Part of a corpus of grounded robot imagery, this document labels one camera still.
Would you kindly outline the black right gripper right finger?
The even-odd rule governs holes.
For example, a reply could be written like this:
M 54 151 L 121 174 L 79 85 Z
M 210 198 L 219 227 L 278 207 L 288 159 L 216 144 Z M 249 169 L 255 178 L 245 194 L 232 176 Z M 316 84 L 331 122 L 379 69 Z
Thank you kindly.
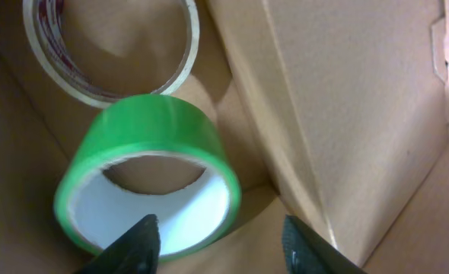
M 282 249 L 290 274 L 365 274 L 297 216 L 285 216 Z

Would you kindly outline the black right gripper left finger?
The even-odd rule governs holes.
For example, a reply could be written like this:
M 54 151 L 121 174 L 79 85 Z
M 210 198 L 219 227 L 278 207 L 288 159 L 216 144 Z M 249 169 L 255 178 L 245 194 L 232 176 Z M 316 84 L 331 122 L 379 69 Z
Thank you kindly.
M 149 214 L 75 274 L 156 274 L 160 249 L 158 218 Z

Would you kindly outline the green tape roll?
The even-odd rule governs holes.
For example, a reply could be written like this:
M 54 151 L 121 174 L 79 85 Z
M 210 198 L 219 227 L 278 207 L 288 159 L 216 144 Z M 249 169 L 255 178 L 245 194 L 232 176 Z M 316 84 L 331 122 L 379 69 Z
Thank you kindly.
M 113 165 L 141 156 L 182 159 L 202 175 L 165 195 L 133 193 L 103 176 Z M 218 240 L 234 222 L 240 183 L 213 122 L 176 97 L 143 94 L 101 111 L 58 185 L 53 208 L 67 237 L 100 254 L 144 216 L 158 219 L 159 258 L 166 262 Z

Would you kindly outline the white tape roll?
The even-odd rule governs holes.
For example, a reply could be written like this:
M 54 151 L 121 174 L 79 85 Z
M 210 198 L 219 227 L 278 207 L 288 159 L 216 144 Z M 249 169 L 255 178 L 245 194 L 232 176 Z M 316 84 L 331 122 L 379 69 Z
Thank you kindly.
M 193 0 L 180 0 L 186 22 L 186 48 L 176 72 L 152 94 L 170 95 L 191 72 L 199 48 L 199 16 Z M 63 1 L 23 0 L 24 27 L 37 61 L 67 94 L 96 108 L 107 108 L 124 98 L 90 83 L 71 59 L 62 38 Z

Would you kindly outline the open cardboard box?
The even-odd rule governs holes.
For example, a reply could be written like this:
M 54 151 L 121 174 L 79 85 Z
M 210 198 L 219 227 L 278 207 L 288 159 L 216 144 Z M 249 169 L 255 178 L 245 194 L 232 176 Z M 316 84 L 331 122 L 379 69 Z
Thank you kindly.
M 45 72 L 0 1 L 0 273 L 88 261 L 53 195 L 97 115 Z M 449 273 L 449 1 L 199 1 L 176 96 L 218 127 L 243 200 L 230 233 L 161 273 L 284 273 L 301 216 L 368 273 Z

